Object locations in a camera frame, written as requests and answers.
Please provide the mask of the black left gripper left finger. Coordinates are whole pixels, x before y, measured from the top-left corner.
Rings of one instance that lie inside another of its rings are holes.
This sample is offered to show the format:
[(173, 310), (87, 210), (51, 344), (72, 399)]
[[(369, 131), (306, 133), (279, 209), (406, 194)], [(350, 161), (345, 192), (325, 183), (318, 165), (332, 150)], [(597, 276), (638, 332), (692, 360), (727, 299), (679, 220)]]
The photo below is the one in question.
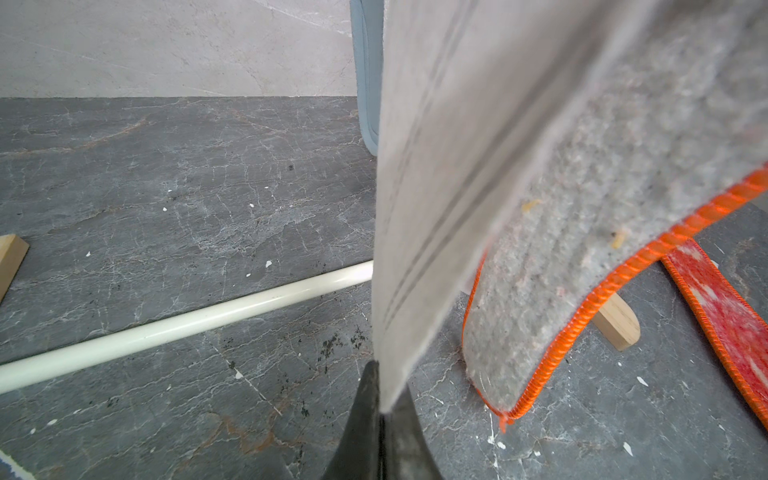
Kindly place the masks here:
[(379, 366), (365, 365), (339, 446), (322, 479), (378, 479)]

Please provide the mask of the red orange-edged insole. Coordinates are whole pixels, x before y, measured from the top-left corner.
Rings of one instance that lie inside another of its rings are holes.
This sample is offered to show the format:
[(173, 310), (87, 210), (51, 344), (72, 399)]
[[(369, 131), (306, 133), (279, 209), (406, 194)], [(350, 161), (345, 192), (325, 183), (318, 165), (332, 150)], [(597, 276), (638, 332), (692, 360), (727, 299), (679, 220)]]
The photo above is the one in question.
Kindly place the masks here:
[(693, 240), (662, 258), (720, 363), (767, 424), (767, 322)]

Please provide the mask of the grey felt orange-edged insole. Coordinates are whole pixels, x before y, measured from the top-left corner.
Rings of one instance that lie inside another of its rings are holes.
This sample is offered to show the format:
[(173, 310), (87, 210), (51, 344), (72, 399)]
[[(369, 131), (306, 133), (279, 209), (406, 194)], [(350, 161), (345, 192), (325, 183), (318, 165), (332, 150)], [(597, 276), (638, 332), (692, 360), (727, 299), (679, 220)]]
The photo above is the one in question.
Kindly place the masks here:
[(666, 1), (479, 266), (467, 375), (502, 426), (629, 280), (767, 188), (767, 5)]

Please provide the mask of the grey striped insole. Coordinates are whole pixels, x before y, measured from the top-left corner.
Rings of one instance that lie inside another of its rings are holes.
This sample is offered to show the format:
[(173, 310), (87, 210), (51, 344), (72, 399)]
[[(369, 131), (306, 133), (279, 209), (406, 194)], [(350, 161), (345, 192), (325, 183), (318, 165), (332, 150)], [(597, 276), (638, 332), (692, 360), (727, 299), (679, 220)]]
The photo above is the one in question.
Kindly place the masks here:
[(393, 409), (470, 270), (654, 1), (392, 1), (372, 278)]

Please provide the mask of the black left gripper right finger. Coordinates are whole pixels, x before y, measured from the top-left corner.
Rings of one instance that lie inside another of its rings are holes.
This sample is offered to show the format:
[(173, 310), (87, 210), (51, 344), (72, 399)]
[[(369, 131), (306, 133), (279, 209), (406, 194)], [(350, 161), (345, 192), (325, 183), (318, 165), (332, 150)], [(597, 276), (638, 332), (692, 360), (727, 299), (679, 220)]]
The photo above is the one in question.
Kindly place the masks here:
[(408, 387), (403, 389), (392, 410), (383, 415), (383, 478), (443, 479), (425, 440)]

